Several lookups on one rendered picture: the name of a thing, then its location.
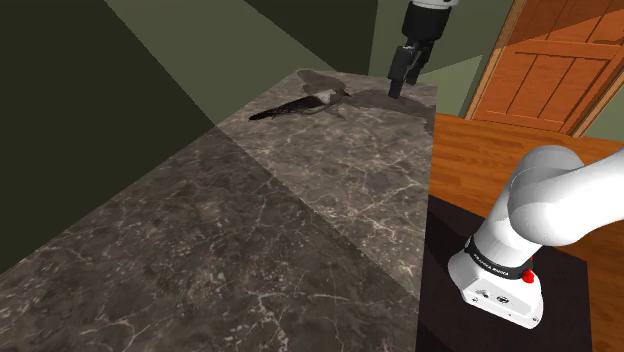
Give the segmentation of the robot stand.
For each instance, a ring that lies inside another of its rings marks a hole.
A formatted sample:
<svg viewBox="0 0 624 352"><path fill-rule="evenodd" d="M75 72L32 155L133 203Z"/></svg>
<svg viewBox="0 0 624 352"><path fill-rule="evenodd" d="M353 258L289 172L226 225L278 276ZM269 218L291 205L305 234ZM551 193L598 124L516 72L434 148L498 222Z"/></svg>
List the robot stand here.
<svg viewBox="0 0 624 352"><path fill-rule="evenodd" d="M450 257L483 218L430 196L416 352L592 352L587 263L552 247L534 256L544 314L525 329L465 303L449 277Z"/></svg>

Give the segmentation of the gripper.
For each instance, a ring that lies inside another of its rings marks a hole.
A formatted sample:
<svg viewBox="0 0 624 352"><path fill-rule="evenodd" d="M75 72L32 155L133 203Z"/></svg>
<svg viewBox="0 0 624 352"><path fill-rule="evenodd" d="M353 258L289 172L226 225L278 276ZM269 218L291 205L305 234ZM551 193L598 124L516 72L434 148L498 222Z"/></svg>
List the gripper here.
<svg viewBox="0 0 624 352"><path fill-rule="evenodd" d="M409 2L403 19L405 46L398 46L387 78L388 96L398 99L405 83L415 85L429 61L434 43L441 38L452 9L451 2Z"/></svg>

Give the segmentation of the brown wooden door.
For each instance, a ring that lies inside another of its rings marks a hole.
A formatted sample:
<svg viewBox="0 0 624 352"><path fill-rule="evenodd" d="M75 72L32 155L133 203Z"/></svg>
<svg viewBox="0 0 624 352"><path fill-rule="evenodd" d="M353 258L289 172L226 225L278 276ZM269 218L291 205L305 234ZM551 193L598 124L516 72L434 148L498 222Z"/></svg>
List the brown wooden door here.
<svg viewBox="0 0 624 352"><path fill-rule="evenodd" d="M581 136L624 86L624 0L514 0L468 120Z"/></svg>

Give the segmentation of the black and white bird figure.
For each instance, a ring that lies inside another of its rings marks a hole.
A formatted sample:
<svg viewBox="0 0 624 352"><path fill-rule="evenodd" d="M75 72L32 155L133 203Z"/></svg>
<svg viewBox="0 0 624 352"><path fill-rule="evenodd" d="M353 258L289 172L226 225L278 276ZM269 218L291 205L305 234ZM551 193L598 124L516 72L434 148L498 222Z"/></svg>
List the black and white bird figure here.
<svg viewBox="0 0 624 352"><path fill-rule="evenodd" d="M309 69L301 69L297 76L305 82L306 95L248 117L249 121L275 119L290 114L312 115L337 105L350 97L346 85L337 78L322 75Z"/></svg>

